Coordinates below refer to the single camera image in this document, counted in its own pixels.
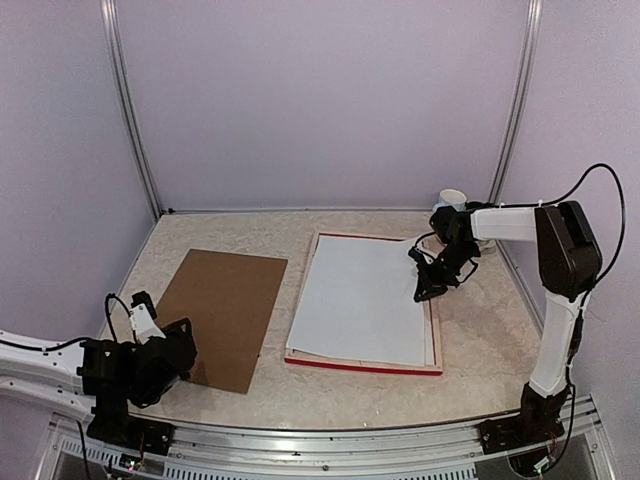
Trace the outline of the white mat board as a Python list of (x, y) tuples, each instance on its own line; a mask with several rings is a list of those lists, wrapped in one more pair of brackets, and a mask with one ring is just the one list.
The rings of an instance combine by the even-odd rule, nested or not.
[(423, 303), (423, 313), (424, 313), (424, 364), (426, 366), (430, 366), (434, 364), (434, 351), (433, 351), (431, 304), (429, 302)]

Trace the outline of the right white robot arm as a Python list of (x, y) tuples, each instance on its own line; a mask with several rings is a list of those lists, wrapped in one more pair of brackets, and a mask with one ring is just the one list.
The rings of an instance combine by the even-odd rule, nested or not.
[(481, 241), (520, 241), (537, 246), (538, 271), (545, 289), (542, 343), (528, 388), (541, 398), (564, 392), (579, 348), (583, 309), (602, 268), (602, 256), (589, 222), (576, 201), (529, 207), (458, 211), (441, 207), (431, 216), (432, 234), (444, 249), (435, 257), (418, 243), (408, 256), (416, 263), (413, 300), (429, 301), (457, 288), (461, 270), (475, 265)]

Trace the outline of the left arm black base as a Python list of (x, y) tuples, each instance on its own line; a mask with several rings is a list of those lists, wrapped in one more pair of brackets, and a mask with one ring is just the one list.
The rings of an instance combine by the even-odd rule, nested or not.
[(131, 416), (128, 401), (121, 396), (97, 396), (87, 427), (91, 439), (136, 450), (140, 454), (167, 456), (175, 426), (171, 423)]

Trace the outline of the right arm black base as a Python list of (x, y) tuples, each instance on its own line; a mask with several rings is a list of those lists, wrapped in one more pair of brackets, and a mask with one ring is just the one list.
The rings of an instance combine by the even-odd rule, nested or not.
[(556, 395), (543, 397), (526, 383), (516, 415), (479, 424), (483, 453), (494, 454), (561, 437), (565, 429), (560, 413), (570, 391), (566, 386)]

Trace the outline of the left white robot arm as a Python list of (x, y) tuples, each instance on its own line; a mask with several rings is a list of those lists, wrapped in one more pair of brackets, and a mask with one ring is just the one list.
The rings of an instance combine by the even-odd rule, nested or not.
[(57, 344), (1, 333), (1, 392), (72, 418), (101, 416), (102, 430), (121, 445), (140, 434), (128, 407), (158, 403), (190, 377), (197, 357), (188, 319), (143, 343), (79, 337)]

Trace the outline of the white coaster plate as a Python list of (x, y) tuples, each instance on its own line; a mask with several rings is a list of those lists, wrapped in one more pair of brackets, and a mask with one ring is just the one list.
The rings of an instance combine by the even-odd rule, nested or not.
[(480, 240), (477, 242), (479, 247), (479, 251), (482, 255), (484, 254), (492, 254), (496, 251), (496, 241), (495, 240)]

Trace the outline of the light blue mug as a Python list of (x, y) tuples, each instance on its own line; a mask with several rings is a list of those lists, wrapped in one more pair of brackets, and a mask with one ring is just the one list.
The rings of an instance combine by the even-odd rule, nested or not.
[(463, 211), (466, 207), (467, 196), (456, 189), (444, 189), (439, 192), (438, 201), (433, 206), (436, 212), (440, 208), (452, 207), (456, 211)]

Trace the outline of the dark green mug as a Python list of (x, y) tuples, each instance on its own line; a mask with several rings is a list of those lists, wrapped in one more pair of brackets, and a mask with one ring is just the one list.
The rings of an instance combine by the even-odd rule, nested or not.
[(466, 209), (469, 211), (494, 207), (495, 205), (491, 202), (470, 201), (466, 203)]

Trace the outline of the brown backing board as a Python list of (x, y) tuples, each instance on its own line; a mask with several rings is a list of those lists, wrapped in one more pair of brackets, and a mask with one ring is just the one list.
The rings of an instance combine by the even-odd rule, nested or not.
[(286, 266), (284, 258), (188, 251), (156, 310), (162, 326), (191, 321), (198, 352), (191, 382), (249, 391)]

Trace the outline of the aluminium front rail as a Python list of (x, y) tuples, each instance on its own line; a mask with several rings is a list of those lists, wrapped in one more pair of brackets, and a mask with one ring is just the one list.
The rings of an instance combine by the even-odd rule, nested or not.
[(539, 445), (487, 454), (480, 418), (361, 430), (272, 430), (179, 422), (165, 455), (82, 440), (55, 415), (35, 479), (514, 479), (513, 464)]

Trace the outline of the right aluminium corner post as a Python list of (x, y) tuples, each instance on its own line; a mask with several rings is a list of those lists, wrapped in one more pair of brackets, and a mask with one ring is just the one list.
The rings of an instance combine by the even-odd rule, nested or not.
[(528, 2), (522, 47), (516, 74), (514, 92), (511, 99), (506, 130), (499, 150), (498, 163), (489, 191), (488, 201), (496, 203), (504, 190), (513, 152), (517, 143), (520, 124), (524, 115), (527, 96), (535, 64), (535, 56), (543, 14), (542, 0)]

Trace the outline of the aluminium corner post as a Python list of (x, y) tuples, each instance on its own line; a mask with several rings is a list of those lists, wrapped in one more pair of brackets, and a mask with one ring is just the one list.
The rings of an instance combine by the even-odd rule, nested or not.
[(520, 124), (524, 115), (527, 96), (535, 64), (535, 56), (543, 14), (542, 0), (528, 2), (522, 47), (516, 74), (514, 92), (511, 99), (506, 130), (499, 150), (498, 163), (489, 191), (488, 201), (496, 203), (504, 190), (513, 152), (517, 143)]
[(125, 129), (131, 145), (134, 163), (151, 215), (154, 221), (157, 222), (163, 215), (164, 210), (143, 145), (139, 122), (128, 82), (124, 48), (119, 31), (117, 4), (114, 0), (101, 0), (100, 11), (115, 88), (119, 98)]

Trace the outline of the left aluminium corner post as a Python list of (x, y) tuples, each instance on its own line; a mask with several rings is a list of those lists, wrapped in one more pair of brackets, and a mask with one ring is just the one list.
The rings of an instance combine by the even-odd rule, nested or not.
[(124, 48), (119, 31), (117, 4), (114, 0), (101, 0), (100, 11), (115, 88), (119, 98), (125, 129), (131, 145), (134, 163), (151, 215), (154, 221), (157, 222), (163, 215), (164, 210), (143, 145), (139, 122), (128, 82)]

